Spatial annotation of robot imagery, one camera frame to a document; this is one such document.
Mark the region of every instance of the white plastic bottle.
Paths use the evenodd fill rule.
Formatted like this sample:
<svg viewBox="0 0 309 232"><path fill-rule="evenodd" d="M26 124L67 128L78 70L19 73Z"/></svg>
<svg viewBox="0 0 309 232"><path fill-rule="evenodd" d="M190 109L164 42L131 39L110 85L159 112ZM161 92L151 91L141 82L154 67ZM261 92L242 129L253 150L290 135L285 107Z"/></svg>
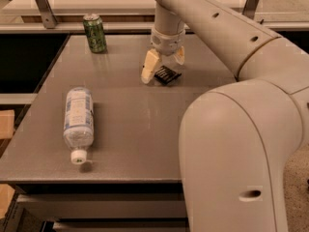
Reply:
<svg viewBox="0 0 309 232"><path fill-rule="evenodd" d="M87 149L94 141L94 105L91 93L83 87L67 94L64 138L71 149L70 160L82 164L87 160Z"/></svg>

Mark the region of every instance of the bottle label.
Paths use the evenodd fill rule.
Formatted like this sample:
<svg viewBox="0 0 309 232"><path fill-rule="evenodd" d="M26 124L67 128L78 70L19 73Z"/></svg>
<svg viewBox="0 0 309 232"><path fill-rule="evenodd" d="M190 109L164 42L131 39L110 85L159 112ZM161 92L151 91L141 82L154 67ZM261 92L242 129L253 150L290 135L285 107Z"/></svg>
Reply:
<svg viewBox="0 0 309 232"><path fill-rule="evenodd" d="M65 130L74 127L94 130L93 101L85 90L74 90L67 97Z"/></svg>

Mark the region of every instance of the bottle cap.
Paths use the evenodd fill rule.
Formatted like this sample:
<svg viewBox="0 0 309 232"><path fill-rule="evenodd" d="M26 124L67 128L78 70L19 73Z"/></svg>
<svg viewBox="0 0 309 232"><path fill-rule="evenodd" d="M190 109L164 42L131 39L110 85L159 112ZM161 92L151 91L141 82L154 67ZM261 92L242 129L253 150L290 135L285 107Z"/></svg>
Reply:
<svg viewBox="0 0 309 232"><path fill-rule="evenodd" d="M70 153L70 161L73 164L82 164L87 160L87 151L74 150Z"/></svg>

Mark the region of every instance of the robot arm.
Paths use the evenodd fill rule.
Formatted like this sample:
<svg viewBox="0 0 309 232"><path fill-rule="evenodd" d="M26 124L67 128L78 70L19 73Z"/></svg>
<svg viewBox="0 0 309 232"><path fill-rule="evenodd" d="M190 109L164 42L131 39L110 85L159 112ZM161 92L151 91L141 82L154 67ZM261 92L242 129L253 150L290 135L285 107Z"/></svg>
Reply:
<svg viewBox="0 0 309 232"><path fill-rule="evenodd" d="M241 81L202 95L183 116L180 164L191 231L287 232L284 166L309 142L308 55L216 1L156 2L158 56L181 48L184 22ZM171 52L160 49L165 36L181 39Z"/></svg>

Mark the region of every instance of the green soda can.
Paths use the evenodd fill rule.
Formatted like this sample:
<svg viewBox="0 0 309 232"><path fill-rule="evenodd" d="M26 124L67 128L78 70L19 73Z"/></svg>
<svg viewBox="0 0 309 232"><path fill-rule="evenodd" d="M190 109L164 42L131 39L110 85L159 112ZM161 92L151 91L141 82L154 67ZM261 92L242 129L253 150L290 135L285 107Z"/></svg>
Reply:
<svg viewBox="0 0 309 232"><path fill-rule="evenodd" d="M107 48L106 39L102 20L99 15L86 14L84 16L83 24L91 51L95 53L105 51Z"/></svg>

